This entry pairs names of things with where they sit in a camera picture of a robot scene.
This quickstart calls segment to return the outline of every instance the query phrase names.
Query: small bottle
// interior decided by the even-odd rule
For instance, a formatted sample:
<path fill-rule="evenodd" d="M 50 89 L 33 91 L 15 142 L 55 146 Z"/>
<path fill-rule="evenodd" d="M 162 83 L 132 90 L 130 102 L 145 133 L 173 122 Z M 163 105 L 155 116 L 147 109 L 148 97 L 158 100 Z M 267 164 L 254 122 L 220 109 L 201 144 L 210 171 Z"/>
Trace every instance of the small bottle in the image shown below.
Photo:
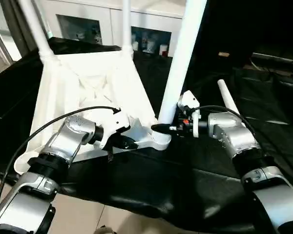
<path fill-rule="evenodd" d="M 134 51 L 138 51 L 138 47 L 139 47 L 139 43 L 137 41 L 134 41 L 133 44 L 132 44 L 132 49 Z"/>
<path fill-rule="evenodd" d="M 142 32 L 141 47 L 143 50 L 145 50 L 147 48 L 147 32 Z"/>
<path fill-rule="evenodd" d="M 167 57 L 167 56 L 168 56 L 168 51 L 167 51 L 167 49 L 168 49 L 168 45 L 161 44 L 161 45 L 160 45 L 160 55 L 161 55 L 161 56 L 165 56 L 165 57 Z"/>

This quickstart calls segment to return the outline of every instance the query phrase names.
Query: white cabinet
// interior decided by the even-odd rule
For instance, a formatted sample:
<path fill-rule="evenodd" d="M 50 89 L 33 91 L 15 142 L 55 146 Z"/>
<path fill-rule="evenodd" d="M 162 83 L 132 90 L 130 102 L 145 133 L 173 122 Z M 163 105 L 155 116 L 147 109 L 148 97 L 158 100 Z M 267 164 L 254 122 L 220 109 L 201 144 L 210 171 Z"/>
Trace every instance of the white cabinet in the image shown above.
<path fill-rule="evenodd" d="M 56 0 L 42 0 L 52 35 L 113 45 L 110 9 Z"/>
<path fill-rule="evenodd" d="M 122 46 L 122 0 L 41 1 L 53 36 Z M 160 45 L 167 45 L 172 57 L 185 1 L 149 1 L 131 0 L 133 41 L 139 50 L 154 53 L 159 52 Z"/>

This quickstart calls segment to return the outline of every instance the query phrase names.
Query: black cloth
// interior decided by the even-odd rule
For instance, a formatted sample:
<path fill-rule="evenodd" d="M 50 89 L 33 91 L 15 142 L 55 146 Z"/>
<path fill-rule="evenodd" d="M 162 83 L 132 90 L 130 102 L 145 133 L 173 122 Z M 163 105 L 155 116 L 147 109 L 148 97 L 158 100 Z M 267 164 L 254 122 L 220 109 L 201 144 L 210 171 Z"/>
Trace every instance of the black cloth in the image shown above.
<path fill-rule="evenodd" d="M 117 50 L 52 38 L 55 54 Z M 170 58 L 135 53 L 134 62 L 158 115 Z M 223 78 L 241 114 L 293 183 L 293 80 L 276 74 L 232 69 L 205 72 L 191 61 L 183 91 L 201 105 L 224 105 L 217 86 Z M 0 74 L 0 175 L 30 131 L 42 73 L 34 51 Z M 17 179 L 11 170 L 8 182 Z M 62 193 L 158 217 L 193 231 L 254 233 L 244 191 L 233 165 L 214 139 L 173 137 L 165 151 L 145 148 L 74 163 Z"/>

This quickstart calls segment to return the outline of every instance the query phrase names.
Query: glass cabinet door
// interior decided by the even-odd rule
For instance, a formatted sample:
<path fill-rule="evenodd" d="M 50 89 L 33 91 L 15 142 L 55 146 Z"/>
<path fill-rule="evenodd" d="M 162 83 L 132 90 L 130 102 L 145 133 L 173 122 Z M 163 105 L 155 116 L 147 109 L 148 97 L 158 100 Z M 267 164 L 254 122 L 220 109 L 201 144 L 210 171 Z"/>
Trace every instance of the glass cabinet door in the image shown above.
<path fill-rule="evenodd" d="M 98 20 L 57 15 L 62 37 L 102 45 Z"/>
<path fill-rule="evenodd" d="M 42 7 L 54 37 L 113 45 L 110 9 L 57 0 Z"/>
<path fill-rule="evenodd" d="M 122 46 L 122 11 L 111 9 L 114 44 Z M 134 50 L 172 57 L 182 19 L 131 12 L 131 40 Z"/>

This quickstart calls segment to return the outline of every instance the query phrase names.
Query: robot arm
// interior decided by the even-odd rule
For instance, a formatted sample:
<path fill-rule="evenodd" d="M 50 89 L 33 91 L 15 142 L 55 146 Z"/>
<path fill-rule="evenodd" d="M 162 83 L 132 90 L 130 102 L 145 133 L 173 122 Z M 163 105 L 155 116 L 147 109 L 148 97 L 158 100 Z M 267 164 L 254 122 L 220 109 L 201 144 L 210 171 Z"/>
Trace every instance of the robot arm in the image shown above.
<path fill-rule="evenodd" d="M 219 82 L 219 85 L 223 98 L 229 95 L 224 98 L 226 106 L 238 113 L 224 81 Z M 193 116 L 193 101 L 184 99 L 191 95 L 184 94 L 178 102 L 181 114 L 177 126 L 158 124 L 153 125 L 152 129 L 182 137 L 202 130 L 217 139 L 241 177 L 256 230 L 264 234 L 293 234 L 293 186 L 282 175 L 273 158 L 263 152 L 252 132 L 238 116 L 228 112 L 211 113 L 207 121 L 199 120 L 199 113 Z"/>
<path fill-rule="evenodd" d="M 112 121 L 102 128 L 81 116 L 67 117 L 1 202 L 0 233 L 46 234 L 55 214 L 51 202 L 80 146 L 99 141 L 103 149 L 110 136 L 130 128 L 122 112 L 114 114 Z"/>

